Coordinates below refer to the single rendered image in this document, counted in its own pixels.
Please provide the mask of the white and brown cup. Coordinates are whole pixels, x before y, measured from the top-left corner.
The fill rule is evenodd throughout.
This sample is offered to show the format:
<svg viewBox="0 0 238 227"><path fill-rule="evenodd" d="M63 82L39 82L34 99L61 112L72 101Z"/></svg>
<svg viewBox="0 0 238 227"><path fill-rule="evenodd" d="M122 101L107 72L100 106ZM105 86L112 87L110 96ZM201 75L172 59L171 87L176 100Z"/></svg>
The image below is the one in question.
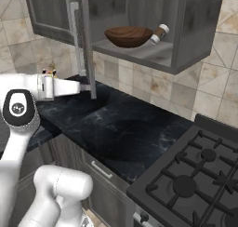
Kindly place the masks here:
<svg viewBox="0 0 238 227"><path fill-rule="evenodd" d="M152 34L150 41L153 45L158 44L169 33L169 28L165 24L160 24L157 30Z"/></svg>

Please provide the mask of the small colourful object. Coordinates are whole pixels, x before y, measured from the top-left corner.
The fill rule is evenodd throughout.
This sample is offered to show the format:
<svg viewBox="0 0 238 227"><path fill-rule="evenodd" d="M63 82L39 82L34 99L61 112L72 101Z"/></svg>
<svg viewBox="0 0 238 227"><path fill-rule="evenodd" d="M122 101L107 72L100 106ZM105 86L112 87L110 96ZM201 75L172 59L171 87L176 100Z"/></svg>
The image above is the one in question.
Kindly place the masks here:
<svg viewBox="0 0 238 227"><path fill-rule="evenodd" d="M43 74L51 75L51 76L53 76L53 77L57 77L57 76L56 76L56 73L57 73L56 70L43 69L42 73L43 73Z"/></svg>

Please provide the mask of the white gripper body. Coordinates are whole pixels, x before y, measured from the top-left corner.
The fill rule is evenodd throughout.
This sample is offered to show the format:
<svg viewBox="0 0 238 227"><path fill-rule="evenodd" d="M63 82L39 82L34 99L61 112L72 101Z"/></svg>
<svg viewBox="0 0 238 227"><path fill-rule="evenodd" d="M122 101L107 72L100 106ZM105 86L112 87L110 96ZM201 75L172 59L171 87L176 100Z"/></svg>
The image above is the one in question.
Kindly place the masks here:
<svg viewBox="0 0 238 227"><path fill-rule="evenodd" d="M54 79L54 96L68 96L79 94L81 91L80 83L72 80Z"/></svg>

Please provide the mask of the black gas hob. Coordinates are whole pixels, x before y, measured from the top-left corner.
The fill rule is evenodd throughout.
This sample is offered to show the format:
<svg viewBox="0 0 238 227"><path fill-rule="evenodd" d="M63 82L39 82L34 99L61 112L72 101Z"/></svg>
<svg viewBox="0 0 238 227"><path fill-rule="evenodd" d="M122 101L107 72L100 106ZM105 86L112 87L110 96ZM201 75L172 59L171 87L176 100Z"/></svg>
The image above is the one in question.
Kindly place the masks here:
<svg viewBox="0 0 238 227"><path fill-rule="evenodd" d="M196 115L126 194L126 227L238 227L238 128Z"/></svg>

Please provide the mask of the grey wall cabinet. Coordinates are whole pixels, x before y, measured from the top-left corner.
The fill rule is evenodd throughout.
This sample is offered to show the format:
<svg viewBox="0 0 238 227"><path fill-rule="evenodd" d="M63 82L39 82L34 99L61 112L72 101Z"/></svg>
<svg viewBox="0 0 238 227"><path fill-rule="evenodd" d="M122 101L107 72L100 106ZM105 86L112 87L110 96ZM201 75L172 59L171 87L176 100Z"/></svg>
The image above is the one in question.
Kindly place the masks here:
<svg viewBox="0 0 238 227"><path fill-rule="evenodd" d="M222 0L88 0L94 50L177 74L209 56ZM154 45L121 48L105 36L120 26L156 30L161 24L169 33Z"/></svg>

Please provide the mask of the grey glass cabinet door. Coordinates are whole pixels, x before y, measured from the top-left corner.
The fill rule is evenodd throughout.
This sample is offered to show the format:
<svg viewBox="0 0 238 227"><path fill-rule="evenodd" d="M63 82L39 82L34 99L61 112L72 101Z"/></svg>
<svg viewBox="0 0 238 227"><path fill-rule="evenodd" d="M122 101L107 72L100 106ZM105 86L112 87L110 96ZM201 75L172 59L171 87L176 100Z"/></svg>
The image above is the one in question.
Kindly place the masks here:
<svg viewBox="0 0 238 227"><path fill-rule="evenodd" d="M72 45L66 0L26 0L33 33Z"/></svg>

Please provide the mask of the grey base cupboard door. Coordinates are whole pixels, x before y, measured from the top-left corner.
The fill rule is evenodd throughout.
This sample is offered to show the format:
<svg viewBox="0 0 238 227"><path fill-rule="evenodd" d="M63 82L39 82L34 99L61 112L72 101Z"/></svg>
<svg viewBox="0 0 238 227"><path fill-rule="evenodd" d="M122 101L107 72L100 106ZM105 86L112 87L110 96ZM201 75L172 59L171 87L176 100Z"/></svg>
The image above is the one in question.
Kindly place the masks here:
<svg viewBox="0 0 238 227"><path fill-rule="evenodd" d="M108 227L126 227L126 189L129 184L117 175L111 179L92 172L94 186L89 196L90 209Z"/></svg>

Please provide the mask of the grey open cabinet door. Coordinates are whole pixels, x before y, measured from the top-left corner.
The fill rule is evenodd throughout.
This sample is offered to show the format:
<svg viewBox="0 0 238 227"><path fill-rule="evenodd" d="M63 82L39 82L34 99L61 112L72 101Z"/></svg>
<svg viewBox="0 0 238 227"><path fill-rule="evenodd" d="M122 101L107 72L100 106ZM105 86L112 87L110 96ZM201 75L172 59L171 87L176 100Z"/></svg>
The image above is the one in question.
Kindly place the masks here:
<svg viewBox="0 0 238 227"><path fill-rule="evenodd" d="M91 99L97 98L95 73L93 66L93 54L91 46L91 32L90 32L90 18L89 18L89 5L88 0L82 1L82 19L84 22L84 58L85 66L87 69L87 78L90 83Z"/></svg>

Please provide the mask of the grey drawer front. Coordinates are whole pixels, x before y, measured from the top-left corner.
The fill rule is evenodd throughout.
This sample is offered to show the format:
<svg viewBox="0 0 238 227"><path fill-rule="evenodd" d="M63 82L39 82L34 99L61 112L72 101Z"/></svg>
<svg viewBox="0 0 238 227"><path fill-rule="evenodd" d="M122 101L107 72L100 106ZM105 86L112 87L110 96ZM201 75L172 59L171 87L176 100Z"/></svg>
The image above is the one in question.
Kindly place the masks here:
<svg viewBox="0 0 238 227"><path fill-rule="evenodd" d="M129 184L125 180L120 178L115 172L103 165L99 160L88 154L86 151L82 151L82 159L85 165L86 172L90 174L94 179L95 188L108 187L120 194L126 193L126 189L129 187ZM102 168L107 173L112 174L112 178L107 179L102 174L100 174L95 168L91 166L92 161L95 161L97 166Z"/></svg>

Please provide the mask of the brown wooden bowl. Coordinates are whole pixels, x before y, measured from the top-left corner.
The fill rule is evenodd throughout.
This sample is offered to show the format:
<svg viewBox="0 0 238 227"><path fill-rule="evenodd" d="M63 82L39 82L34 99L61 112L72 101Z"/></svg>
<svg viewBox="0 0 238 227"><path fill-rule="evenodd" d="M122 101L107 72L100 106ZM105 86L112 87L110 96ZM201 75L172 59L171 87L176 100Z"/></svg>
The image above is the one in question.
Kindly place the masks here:
<svg viewBox="0 0 238 227"><path fill-rule="evenodd" d="M117 47L134 48L145 44L152 36L152 30L138 26L120 26L107 29L105 36Z"/></svg>

